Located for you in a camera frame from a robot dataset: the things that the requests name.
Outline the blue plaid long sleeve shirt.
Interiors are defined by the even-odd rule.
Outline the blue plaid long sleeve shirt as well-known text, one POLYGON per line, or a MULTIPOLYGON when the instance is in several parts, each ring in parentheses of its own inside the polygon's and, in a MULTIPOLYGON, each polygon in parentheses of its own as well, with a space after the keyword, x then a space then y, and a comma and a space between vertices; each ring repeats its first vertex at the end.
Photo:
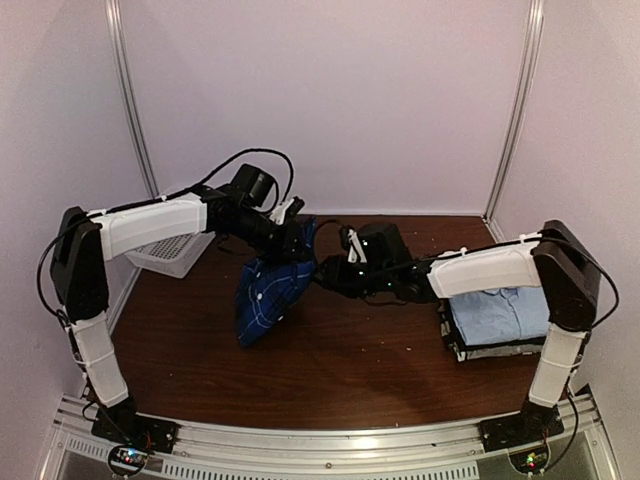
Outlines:
POLYGON ((303 245, 309 249, 303 261, 276 264, 256 257, 243 266, 234 298, 235 333, 240 346, 249 347, 261 339, 311 285, 317 270, 317 228, 316 217, 302 223, 303 245))

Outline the light blue shirt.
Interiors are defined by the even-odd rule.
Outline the light blue shirt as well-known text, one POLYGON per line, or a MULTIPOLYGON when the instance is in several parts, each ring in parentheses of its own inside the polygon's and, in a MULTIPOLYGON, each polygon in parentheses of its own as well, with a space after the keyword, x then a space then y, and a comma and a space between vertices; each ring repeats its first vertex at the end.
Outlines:
POLYGON ((469 346, 545 336, 549 309, 537 287, 484 290, 449 299, 454 321, 469 346))

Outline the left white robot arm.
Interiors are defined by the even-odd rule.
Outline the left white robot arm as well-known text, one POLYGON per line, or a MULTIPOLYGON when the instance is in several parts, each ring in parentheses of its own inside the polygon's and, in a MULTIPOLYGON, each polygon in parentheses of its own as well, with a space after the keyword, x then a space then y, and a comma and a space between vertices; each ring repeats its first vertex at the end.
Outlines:
POLYGON ((293 196, 272 211, 261 210, 274 178, 250 164, 212 188, 198 182, 181 191, 107 209, 67 209, 46 252, 59 302, 54 314, 70 338, 76 363, 98 402, 110 408, 106 429, 123 444, 144 433, 138 415, 120 405, 130 397, 109 331, 108 265, 139 247, 184 235, 238 238, 276 261, 303 260, 310 249, 296 217, 305 205, 293 196))

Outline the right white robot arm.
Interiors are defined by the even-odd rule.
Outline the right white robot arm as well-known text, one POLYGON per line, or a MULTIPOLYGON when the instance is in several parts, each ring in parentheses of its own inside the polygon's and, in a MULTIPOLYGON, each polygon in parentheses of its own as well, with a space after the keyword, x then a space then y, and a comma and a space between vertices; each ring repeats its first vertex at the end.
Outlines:
POLYGON ((323 260, 317 282, 349 298, 390 293, 402 303, 437 304, 442 335, 458 361, 539 353, 513 419, 519 440, 551 424, 593 328, 601 273, 560 221, 500 244, 414 257, 393 223, 342 228, 343 253, 323 260))

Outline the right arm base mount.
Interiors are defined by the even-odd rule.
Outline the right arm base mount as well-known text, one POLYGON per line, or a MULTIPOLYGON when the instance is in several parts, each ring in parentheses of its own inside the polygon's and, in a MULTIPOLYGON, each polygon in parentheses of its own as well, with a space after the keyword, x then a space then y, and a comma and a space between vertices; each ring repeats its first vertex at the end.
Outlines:
POLYGON ((529 400, 514 414, 481 421, 478 429, 485 452, 542 442, 565 430, 557 406, 543 407, 529 400))

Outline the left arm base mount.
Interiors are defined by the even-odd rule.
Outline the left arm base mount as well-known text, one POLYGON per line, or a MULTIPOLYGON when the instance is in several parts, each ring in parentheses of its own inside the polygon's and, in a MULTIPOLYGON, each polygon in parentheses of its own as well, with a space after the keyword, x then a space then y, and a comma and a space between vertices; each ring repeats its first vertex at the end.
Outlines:
POLYGON ((97 406, 93 436, 151 452, 173 452, 179 430, 176 422, 139 414, 132 396, 112 407, 97 406))

